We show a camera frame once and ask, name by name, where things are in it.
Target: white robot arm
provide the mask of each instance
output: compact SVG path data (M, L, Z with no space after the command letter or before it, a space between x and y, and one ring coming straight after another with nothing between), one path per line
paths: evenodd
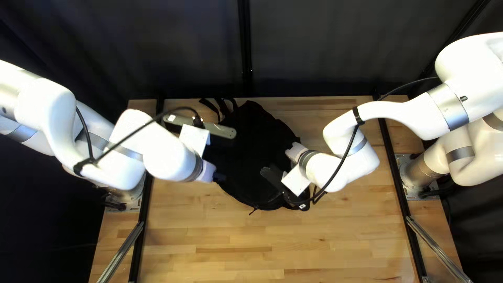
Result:
M335 157L294 144L286 154L297 165L282 182L297 195L309 183L326 186L325 191L334 192L375 170L379 159L358 129L344 165L327 185L334 168L341 162L355 126L359 121L373 118L399 121L425 140L445 135L424 155L427 167L437 174L433 174L435 178L451 172L455 181L473 185L503 173L501 128L497 130L497 125L503 123L503 115L498 110L503 106L503 32L470 36L448 45L438 55L435 70L443 83L416 98L404 103L365 103L329 123L323 130L323 138ZM496 126L487 125L488 115ZM445 150L447 140L450 144L455 140L461 147L474 145L471 160L463 159L463 164L449 163L445 156L452 149ZM441 152L443 158L433 152ZM477 172L490 166L493 166L491 170ZM461 171L468 175L463 178L471 181L462 181Z
M67 88L12 64L0 61L0 133L48 155L54 155L66 171L89 157L81 111L98 157L152 118L139 110L126 110L117 124L78 102ZM16 138L21 131L30 131ZM125 140L97 164L86 164L80 175L100 186L129 190L140 181L145 169L153 176L172 181L211 182L215 167L202 160L209 131L184 125L181 138L157 123Z

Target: backpack strap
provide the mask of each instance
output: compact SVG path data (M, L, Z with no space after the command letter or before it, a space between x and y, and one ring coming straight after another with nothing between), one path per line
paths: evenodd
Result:
M220 112L218 111L218 108L215 107L215 105L213 105L213 103L209 102L206 98L201 98L199 100L199 103L203 104L204 106L210 108L213 112L217 113L217 117L218 117L218 122L220 122Z
M227 98L224 98L223 100L228 100L228 101L230 101L232 103L232 111L233 112L237 110L237 108L238 108L237 107L237 102L236 102L236 100L234 98L227 97Z
M230 110L229 108L227 107L227 105L225 104L225 102L223 101L223 99L219 98L219 97L216 97L215 98L215 101L217 102L218 104L218 107L220 107L220 111L222 111L222 114L227 117L229 116L230 114Z

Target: metal mounting plate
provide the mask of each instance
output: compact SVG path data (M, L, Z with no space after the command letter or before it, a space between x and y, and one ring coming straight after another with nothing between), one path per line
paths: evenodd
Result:
M145 177L146 177L146 175L143 174L143 177L141 177L140 182L133 189L133 190L138 191L139 193L129 195L131 197L131 200L129 202L124 203L126 201L125 198L118 198L117 196L115 196L113 194L109 194L106 197L105 201L114 202L114 203L124 203L126 205L126 209L123 211L120 211L116 208L106 206L105 213L139 212L140 207L141 207L141 199L143 197L143 187L145 186Z
M407 164L411 163L413 159L410 159L411 154L395 154L396 164L400 168L400 175L402 175L402 168ZM403 192L405 193L405 198L407 200L435 200L440 199L437 195L427 196L424 198L419 197L419 192L422 191L422 188L409 188L404 183ZM429 185L431 190L438 190L438 184L436 181Z

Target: white bracket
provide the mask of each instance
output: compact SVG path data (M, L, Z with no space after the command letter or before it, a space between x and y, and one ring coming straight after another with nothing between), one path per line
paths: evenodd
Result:
M296 196L300 194L309 186L311 181L309 181L300 170L300 166L297 164L288 174L283 174L281 182L289 188Z
M204 148L210 145L210 131L184 124L179 139L202 157Z

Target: black cable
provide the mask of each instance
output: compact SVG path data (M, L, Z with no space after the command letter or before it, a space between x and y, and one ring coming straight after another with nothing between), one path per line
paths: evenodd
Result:
M393 93L395 93L396 91L399 91L399 90L401 90L401 89L404 89L404 88L406 88L406 87L408 87L408 86L411 86L411 85L414 85L414 84L417 84L417 83L420 83L420 82L423 82L423 81L432 80L432 79L438 79L438 77L424 78L424 79L420 79L420 80L413 81L413 82L410 82L410 83L408 83L408 84L405 84L405 85L399 86L399 87L397 87L396 89L394 89L394 90L392 90L392 91L388 92L387 94L385 94L385 95L381 96L381 97L380 97L377 101L383 100L383 99L384 99L384 98L386 98L388 95L393 94Z
M132 131L129 135L125 136L123 139L121 139L118 143L116 143L115 145L113 145L111 148L109 148L106 152L102 153L98 158L96 158L94 161L90 162L90 163L93 163L93 164L98 164L98 162L103 158L105 157L109 152L111 152L112 150L116 149L121 143L123 143L125 140L127 140L128 138L132 137L133 135L135 135L137 132L141 131L143 128L147 127L148 125L158 121L158 120L161 120L165 115L168 115L168 114L172 114L173 112L175 111L179 111L179 110L190 110L194 113L194 124L196 123L202 123L201 121L201 117L199 116L199 114L197 113L196 110L194 110L193 108L191 107L187 107L187 106L181 106L181 107L177 107L177 108L174 108L174 109L171 109L171 110L167 110L161 114L158 114L157 116L155 116L151 121L149 121L148 123L146 123L145 125L137 128L136 130Z
M89 151L89 158L94 158L93 156L93 145L91 144L91 137L89 136L89 130L88 126L86 125L86 121L84 121L84 117L80 113L80 110L78 107L75 107L75 111L77 112L78 118L80 119L80 122L82 123L82 127L84 130L84 133L86 134L86 140L88 142L88 151Z
M333 172L332 176L330 176L330 178L325 183L325 185L320 189L320 191L318 191L318 192L313 191L313 196L306 199L306 200L303 200L303 201L292 201L288 197L286 197L285 200L288 203L293 204L293 205L306 204L306 203L309 203L310 201L313 201L313 204L316 204L316 202L318 202L326 194L325 189L328 187L328 185L330 185L332 180L335 178L335 176L337 175L337 173L341 169L341 167L344 163L344 160L346 160L346 157L348 156L349 150L351 149L351 145L353 144L353 140L355 139L357 131L358 131L358 125L356 125L355 129L353 130L353 134L351 135L351 139L349 140L348 147L346 148L346 151L344 152L344 155L341 158L341 162L339 162L339 165L337 166L336 170Z
M417 84L417 83L420 83L420 82L423 82L423 81L432 80L432 79L438 79L438 77L424 78L424 79L420 79L420 80L413 81L413 82L410 82L408 84L399 86L396 89L394 89L394 90L388 92L387 94L383 95L382 97L380 97L378 99L378 101L383 100L384 98L386 98L390 94L393 94L396 91L404 89L404 88L406 88L408 86L411 86L413 84ZM337 166L337 169L334 171L334 173L332 174L332 176L330 177L330 179L325 183L325 186L323 186L323 188L321 188L321 190L318 191L318 192L316 191L317 187L315 186L314 189L313 189L313 196L311 198L303 200L303 201L292 201L292 200L290 200L290 198L285 197L285 200L288 203L293 204L293 205L301 205L301 204L306 204L306 203L309 203L310 201L312 201L313 204L316 204L324 195L326 195L327 192L325 191L325 189L328 187L328 185L330 184L330 182L332 182L332 180L335 178L335 176L339 172L339 169L341 168L342 164L344 163L344 160L346 160L346 157L348 156L348 152L349 152L349 150L351 148L351 145L353 144L353 140L355 139L355 135L356 135L357 130L358 130L358 125L356 125L355 129L353 130L353 134L351 135L351 139L350 139L350 142L348 144L348 147L346 148L346 152L344 152L344 155L341 158L341 162Z

